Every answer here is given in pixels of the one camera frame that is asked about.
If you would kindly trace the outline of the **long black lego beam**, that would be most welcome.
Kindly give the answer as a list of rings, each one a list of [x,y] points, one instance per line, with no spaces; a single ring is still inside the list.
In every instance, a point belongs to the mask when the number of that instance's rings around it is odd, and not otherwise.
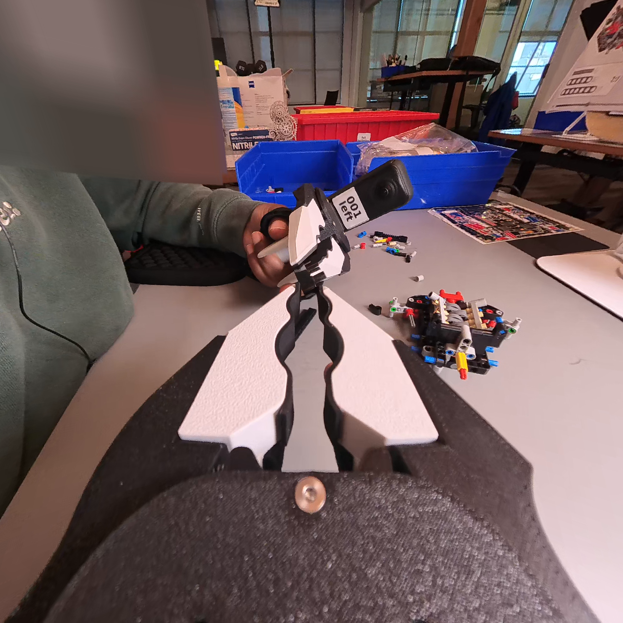
[[[312,320],[317,314],[316,308],[306,308],[301,310],[298,318],[294,324],[294,340],[296,341],[301,337],[305,329],[309,326]]]

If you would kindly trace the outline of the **blue and orange carton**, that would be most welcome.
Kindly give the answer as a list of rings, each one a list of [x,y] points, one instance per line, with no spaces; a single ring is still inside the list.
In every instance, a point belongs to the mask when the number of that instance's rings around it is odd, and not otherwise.
[[[219,87],[222,127],[226,136],[231,130],[245,129],[245,116],[238,87]]]

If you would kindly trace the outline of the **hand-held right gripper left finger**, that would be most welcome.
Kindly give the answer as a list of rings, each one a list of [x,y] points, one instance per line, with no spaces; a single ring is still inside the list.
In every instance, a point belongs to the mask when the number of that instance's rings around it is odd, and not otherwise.
[[[182,440],[249,449],[282,469],[293,425],[292,373],[300,287],[288,285],[231,329],[178,429]]]

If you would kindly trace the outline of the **glossy lego sticker sheet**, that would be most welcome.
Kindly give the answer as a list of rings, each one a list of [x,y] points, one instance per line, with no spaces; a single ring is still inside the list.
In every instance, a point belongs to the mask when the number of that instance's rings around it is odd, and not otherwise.
[[[512,202],[438,207],[428,213],[483,245],[582,231],[581,227]]]

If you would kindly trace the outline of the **large paned window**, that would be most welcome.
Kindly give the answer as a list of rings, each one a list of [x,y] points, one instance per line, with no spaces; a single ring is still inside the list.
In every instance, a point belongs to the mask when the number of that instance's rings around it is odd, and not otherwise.
[[[510,63],[520,98],[535,97],[565,27],[572,1],[531,1]]]
[[[408,66],[445,57],[456,44],[465,1],[380,1],[372,12],[370,65],[379,75],[390,55]]]

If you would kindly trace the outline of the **wooden standing desk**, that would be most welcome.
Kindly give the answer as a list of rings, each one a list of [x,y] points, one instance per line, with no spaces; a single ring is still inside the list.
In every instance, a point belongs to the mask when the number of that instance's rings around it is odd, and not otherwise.
[[[447,129],[457,130],[462,118],[463,102],[467,83],[472,79],[480,79],[491,76],[493,79],[501,71],[501,66],[489,71],[484,70],[443,70],[443,71],[420,71],[393,75],[392,77],[380,77],[377,83],[382,83],[384,92],[400,92],[399,110],[405,111],[408,107],[410,95],[417,90],[419,83],[428,81],[432,84],[445,83],[446,95],[443,100],[442,110],[439,114],[438,123]]]

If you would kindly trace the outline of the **white cardboard box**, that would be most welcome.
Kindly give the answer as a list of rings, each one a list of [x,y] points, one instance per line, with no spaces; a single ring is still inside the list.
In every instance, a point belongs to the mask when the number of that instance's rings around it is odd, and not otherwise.
[[[233,69],[221,64],[217,73],[218,91],[226,86],[240,89],[245,128],[273,129],[276,141],[296,138],[297,125],[288,108],[285,79],[279,68],[239,77]],[[225,132],[224,136],[226,145],[230,146],[229,136]]]

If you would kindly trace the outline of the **red plastic bin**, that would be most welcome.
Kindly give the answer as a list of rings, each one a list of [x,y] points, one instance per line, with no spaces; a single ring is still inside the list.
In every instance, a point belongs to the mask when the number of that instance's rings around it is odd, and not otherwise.
[[[362,110],[344,112],[331,108],[293,115],[297,141],[338,140],[351,142],[381,141],[439,120],[439,113],[398,110]]]

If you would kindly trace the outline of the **multicolour lego chassis assembly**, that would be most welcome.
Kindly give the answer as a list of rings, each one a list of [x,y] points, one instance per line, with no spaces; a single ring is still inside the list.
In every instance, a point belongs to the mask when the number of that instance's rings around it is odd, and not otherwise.
[[[485,376],[499,363],[494,359],[502,343],[518,333],[522,319],[507,319],[485,299],[466,300],[461,292],[445,290],[417,294],[388,303],[390,318],[400,315],[410,328],[410,350],[428,366]]]

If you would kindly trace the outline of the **pile of loose lego pieces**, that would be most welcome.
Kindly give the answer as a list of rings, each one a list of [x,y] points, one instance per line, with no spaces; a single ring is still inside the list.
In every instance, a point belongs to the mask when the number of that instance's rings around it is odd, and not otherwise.
[[[368,233],[364,230],[357,233],[356,237],[358,241],[351,245],[351,250],[381,249],[394,257],[403,258],[406,263],[410,263],[417,254],[407,236],[387,234],[380,230]]]

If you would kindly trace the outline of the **white rounded stand base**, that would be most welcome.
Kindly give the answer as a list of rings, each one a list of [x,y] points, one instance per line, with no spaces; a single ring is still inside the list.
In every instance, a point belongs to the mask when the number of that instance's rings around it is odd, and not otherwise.
[[[622,319],[622,239],[613,249],[551,255],[536,266]]]

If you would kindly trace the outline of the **black dimpled cushion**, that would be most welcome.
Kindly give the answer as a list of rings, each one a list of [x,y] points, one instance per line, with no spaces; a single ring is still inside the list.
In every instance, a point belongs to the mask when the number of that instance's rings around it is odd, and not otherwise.
[[[252,276],[245,259],[231,252],[152,241],[123,262],[132,284],[216,287]]]

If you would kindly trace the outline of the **black lego box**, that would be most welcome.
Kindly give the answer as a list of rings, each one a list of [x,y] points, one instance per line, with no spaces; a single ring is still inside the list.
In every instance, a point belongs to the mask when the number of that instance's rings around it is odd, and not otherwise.
[[[508,241],[507,244],[522,251],[535,260],[540,259],[541,257],[565,255],[570,253],[595,252],[611,248],[609,245],[587,238],[579,232],[566,232],[551,236],[514,239]]]

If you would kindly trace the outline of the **lego instruction booklet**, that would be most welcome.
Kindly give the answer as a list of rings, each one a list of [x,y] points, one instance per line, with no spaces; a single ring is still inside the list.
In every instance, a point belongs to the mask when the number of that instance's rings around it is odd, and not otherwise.
[[[622,116],[622,1],[617,1],[550,97],[547,112]]]

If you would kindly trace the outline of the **wooden pillar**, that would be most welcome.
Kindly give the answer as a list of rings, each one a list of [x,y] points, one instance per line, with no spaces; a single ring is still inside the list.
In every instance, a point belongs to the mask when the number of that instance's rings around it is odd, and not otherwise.
[[[474,54],[479,33],[487,7],[487,1],[466,1],[461,27],[458,32],[456,54],[460,56],[470,56]],[[456,82],[448,84],[447,87],[447,103],[448,115],[445,123],[446,128],[453,129],[456,126],[456,120],[460,120],[460,112],[458,107],[460,104],[460,94],[462,87],[457,87]]]

